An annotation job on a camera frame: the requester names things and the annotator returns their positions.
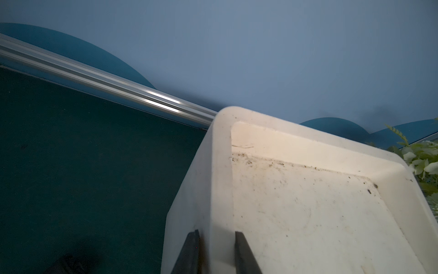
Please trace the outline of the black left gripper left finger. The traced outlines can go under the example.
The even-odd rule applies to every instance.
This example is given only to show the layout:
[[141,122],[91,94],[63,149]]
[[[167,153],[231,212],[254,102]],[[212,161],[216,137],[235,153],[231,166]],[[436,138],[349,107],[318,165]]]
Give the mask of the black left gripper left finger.
[[200,270],[200,234],[188,233],[171,274],[198,274]]

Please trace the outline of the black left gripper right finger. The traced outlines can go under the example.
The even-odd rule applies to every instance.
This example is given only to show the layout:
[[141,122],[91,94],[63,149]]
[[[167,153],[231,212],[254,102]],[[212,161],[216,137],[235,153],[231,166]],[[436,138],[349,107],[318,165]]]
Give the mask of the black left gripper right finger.
[[237,274],[262,274],[243,232],[235,232],[235,266]]

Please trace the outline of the aluminium frame back rail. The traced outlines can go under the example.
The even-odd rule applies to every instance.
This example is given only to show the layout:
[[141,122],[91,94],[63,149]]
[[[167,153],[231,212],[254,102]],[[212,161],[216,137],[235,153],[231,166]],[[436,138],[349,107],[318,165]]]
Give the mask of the aluminium frame back rail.
[[217,112],[62,55],[1,35],[8,68],[146,113],[207,129]]

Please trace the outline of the white and green flowers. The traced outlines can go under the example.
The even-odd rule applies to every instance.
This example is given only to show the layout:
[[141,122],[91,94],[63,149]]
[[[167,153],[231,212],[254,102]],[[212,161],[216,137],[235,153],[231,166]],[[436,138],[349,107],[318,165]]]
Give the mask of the white and green flowers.
[[387,127],[401,141],[401,148],[391,146],[388,150],[399,155],[413,173],[435,218],[438,217],[438,143],[424,140],[410,144],[407,137],[395,127]]

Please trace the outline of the white three drawer cabinet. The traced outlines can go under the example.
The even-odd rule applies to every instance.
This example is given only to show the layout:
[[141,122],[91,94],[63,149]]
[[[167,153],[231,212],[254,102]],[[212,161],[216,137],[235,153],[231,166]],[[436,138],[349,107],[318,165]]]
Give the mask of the white three drawer cabinet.
[[202,274],[435,274],[438,224],[397,154],[240,107],[210,125],[167,214],[161,272],[200,234]]

